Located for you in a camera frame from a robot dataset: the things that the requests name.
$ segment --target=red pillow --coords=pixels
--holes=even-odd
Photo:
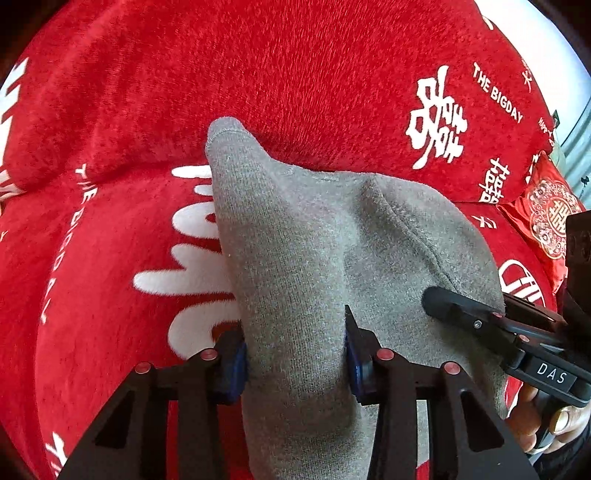
[[[545,152],[535,160],[523,194],[499,209],[540,259],[556,293],[567,274],[566,217],[585,208]]]
[[[57,179],[34,194],[11,199],[0,217],[0,423],[41,480],[54,476],[37,415],[41,399],[35,394],[35,376],[47,371],[35,363],[35,344],[47,280],[74,211],[69,192]],[[54,359],[61,354],[59,348],[48,352]],[[51,437],[45,441],[54,445]],[[55,456],[51,461],[60,465]]]
[[[454,201],[513,201],[550,148],[535,81],[471,0],[72,0],[25,59],[4,159],[24,190],[81,159],[93,181],[204,163],[223,115],[277,159],[416,180]]]
[[[501,215],[499,207],[480,203],[455,205],[478,228],[491,249],[499,267],[502,290],[556,311],[556,299],[540,261]]]
[[[75,226],[59,240],[44,300],[35,379],[44,443],[57,436],[66,456],[135,364],[177,364],[239,319],[210,176],[209,166],[175,175],[152,166],[96,186],[79,175]],[[240,405],[221,409],[220,428],[231,477],[248,478]],[[51,453],[48,461],[59,465]]]

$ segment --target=red plush blanket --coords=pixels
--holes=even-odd
[[[134,364],[239,320],[203,154],[218,116],[288,163],[433,186],[505,290],[555,307],[494,205],[524,191],[551,118],[471,0],[72,0],[0,93],[0,422],[40,479]],[[221,416],[248,478],[239,409]]]

